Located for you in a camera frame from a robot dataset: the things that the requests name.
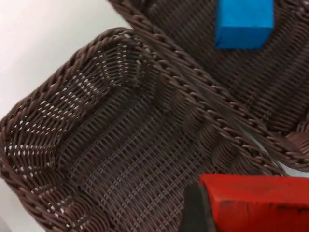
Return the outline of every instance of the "blue wooden block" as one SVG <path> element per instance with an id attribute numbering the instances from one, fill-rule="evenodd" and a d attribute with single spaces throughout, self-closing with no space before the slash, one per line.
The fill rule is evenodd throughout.
<path id="1" fill-rule="evenodd" d="M 259 49 L 275 26 L 274 0 L 218 0 L 216 48 Z"/>

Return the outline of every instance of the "woven basket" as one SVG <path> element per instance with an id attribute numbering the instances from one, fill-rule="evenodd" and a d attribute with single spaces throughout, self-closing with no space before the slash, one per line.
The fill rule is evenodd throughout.
<path id="1" fill-rule="evenodd" d="M 250 112 L 259 121 L 257 127 L 267 130 L 267 135 L 260 134 L 280 144 L 277 151 L 282 155 L 273 157 L 309 171 L 309 14 L 305 1 L 275 1 L 276 28 L 261 51 L 214 49 L 216 0 L 109 1 L 183 76 L 198 68 L 217 81 L 208 78 L 207 85 L 225 88 L 225 95 L 242 105 L 242 112 Z"/>
<path id="2" fill-rule="evenodd" d="M 133 31 L 103 33 L 0 122 L 2 178 L 48 231 L 172 232 L 200 174 L 284 175 L 281 144 L 193 70 L 211 101 Z"/>

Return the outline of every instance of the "red block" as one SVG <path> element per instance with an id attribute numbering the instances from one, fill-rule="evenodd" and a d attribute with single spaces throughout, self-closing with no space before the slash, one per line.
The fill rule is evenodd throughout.
<path id="1" fill-rule="evenodd" d="M 204 174 L 218 232 L 309 232 L 309 179 Z"/>

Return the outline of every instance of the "white table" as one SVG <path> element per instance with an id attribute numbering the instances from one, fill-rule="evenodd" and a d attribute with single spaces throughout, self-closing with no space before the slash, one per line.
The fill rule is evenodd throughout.
<path id="1" fill-rule="evenodd" d="M 77 49 L 113 27 L 128 24 L 106 0 L 0 0 L 0 118 Z M 43 231 L 2 180 L 0 194 L 0 216 L 12 232 Z"/>

